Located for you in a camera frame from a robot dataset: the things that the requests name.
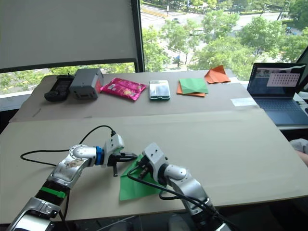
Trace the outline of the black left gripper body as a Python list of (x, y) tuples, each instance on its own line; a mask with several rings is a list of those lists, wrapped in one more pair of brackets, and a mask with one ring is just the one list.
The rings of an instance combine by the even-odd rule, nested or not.
[(124, 153), (112, 154), (108, 158), (108, 166), (116, 166), (118, 162), (121, 162), (125, 157)]

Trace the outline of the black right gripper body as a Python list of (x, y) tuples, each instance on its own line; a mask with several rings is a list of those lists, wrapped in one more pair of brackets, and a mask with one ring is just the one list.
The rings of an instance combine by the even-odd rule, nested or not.
[(152, 167), (152, 165), (151, 165), (151, 162), (150, 162), (150, 160), (149, 160), (149, 158), (148, 157), (146, 157), (146, 156), (144, 156), (142, 159), (141, 159), (141, 161), (143, 162), (143, 166), (142, 166), (142, 169), (144, 169), (144, 168), (148, 168), (149, 169), (149, 175), (151, 176), (151, 177), (153, 177), (153, 172), (154, 172), (154, 170), (153, 170), (153, 167)]

